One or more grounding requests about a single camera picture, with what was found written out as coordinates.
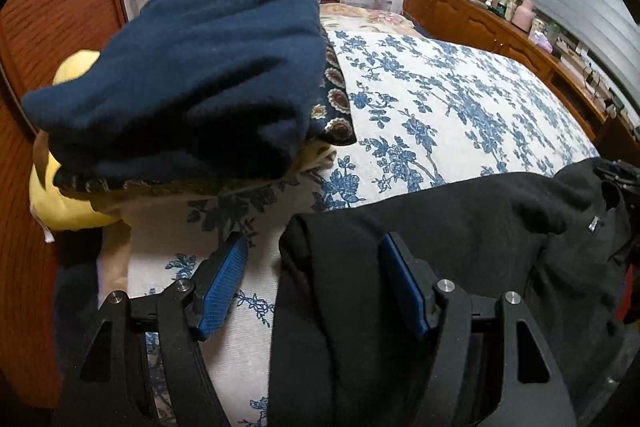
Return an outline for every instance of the folded cloth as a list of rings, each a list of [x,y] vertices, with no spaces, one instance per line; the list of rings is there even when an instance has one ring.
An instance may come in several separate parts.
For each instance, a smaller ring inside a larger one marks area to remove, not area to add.
[[[61,84],[73,80],[86,73],[100,54],[95,51],[82,50],[66,58],[56,71],[53,84]],[[312,119],[314,124],[321,120]],[[344,135],[333,136],[337,127],[332,126],[332,121],[322,124],[316,134],[326,139],[340,139]],[[307,140],[300,148],[288,175],[297,174],[315,168],[329,168],[336,155],[335,147],[319,139]],[[62,167],[56,158],[49,152],[48,135],[42,131],[38,133],[33,144],[33,168],[29,180],[30,202],[38,219],[51,230],[80,230],[93,227],[104,227],[120,219],[123,206],[132,200],[140,200],[151,196],[157,200],[158,196],[185,198],[193,200],[197,195],[209,196],[224,192],[235,192],[253,186],[265,185],[264,180],[188,180],[187,182],[174,182],[164,185],[130,184],[129,188],[108,190],[107,184],[101,184],[99,180],[82,184],[81,191],[70,190],[69,187],[58,188],[53,185],[54,176]]]
[[[305,140],[324,67],[316,0],[151,0],[78,81],[22,105],[84,176],[273,180]]]
[[[280,240],[268,425],[412,424],[431,344],[404,326],[378,265],[391,231],[469,293],[523,295],[580,413],[622,347],[614,314],[638,247],[620,190],[593,173],[604,162],[294,217]]]
[[[335,157],[334,145],[352,145],[356,136],[351,120],[351,104],[346,92],[344,76],[326,31],[321,28],[324,39],[324,74],[316,87],[315,104],[309,115],[306,141],[296,154],[287,176],[305,172],[317,167],[328,168]],[[69,198],[100,201],[103,212],[111,212],[114,204],[142,196],[167,196],[175,193],[191,193],[192,196],[217,196],[224,192],[245,190],[266,185],[273,180],[249,180],[237,178],[201,178],[180,180],[169,184],[158,184],[148,180],[108,180],[91,179],[64,167],[56,172],[54,183]]]

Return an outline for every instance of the black jacket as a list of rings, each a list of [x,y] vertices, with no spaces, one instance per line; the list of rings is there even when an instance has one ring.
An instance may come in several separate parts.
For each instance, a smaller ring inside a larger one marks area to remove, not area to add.
[[[404,327],[378,265],[391,231],[468,293],[523,295],[579,415],[622,346],[614,312],[636,243],[618,186],[593,172],[606,165],[594,158],[554,178],[499,174],[294,217],[280,240],[269,425],[411,424],[433,348]]]

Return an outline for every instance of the blue grip pad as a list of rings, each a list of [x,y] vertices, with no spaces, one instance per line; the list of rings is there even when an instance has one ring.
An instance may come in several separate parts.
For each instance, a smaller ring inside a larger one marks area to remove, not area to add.
[[[429,333],[429,324],[425,319],[424,297],[388,233],[380,244],[378,258],[396,297],[405,325],[418,339],[423,339]]]
[[[243,235],[226,254],[204,298],[204,313],[198,329],[205,337],[222,327],[248,258],[249,245]]]

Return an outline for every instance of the yellow pillow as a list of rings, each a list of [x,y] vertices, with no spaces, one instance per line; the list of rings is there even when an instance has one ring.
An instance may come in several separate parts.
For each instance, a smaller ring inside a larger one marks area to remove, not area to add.
[[[53,84],[61,84],[85,74],[98,59],[100,53],[82,50],[67,58],[56,71]],[[119,220],[118,217],[95,212],[89,201],[74,200],[60,194],[53,185],[53,176],[60,163],[49,152],[45,172],[45,186],[40,184],[36,168],[31,168],[29,199],[38,217],[52,230],[80,230],[105,227]]]

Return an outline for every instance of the wooden cabinet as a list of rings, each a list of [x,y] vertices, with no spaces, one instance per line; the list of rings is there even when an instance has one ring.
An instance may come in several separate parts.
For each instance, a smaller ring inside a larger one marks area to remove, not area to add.
[[[451,0],[433,0],[431,9],[429,24],[434,29],[433,35],[441,41],[462,44],[460,26],[464,15],[460,3]]]
[[[540,53],[533,45],[526,44],[522,42],[521,39],[510,38],[500,46],[500,55],[512,58],[523,66],[526,66],[527,69],[535,73],[540,80],[544,80],[545,84],[549,81],[551,66],[546,60],[540,57]]]
[[[488,52],[500,52],[503,31],[489,14],[469,9],[465,20],[466,28],[461,32],[461,44]]]
[[[402,10],[405,13],[412,14],[412,17],[415,17],[414,20],[420,26],[426,28],[425,24],[431,14],[430,0],[404,0]]]

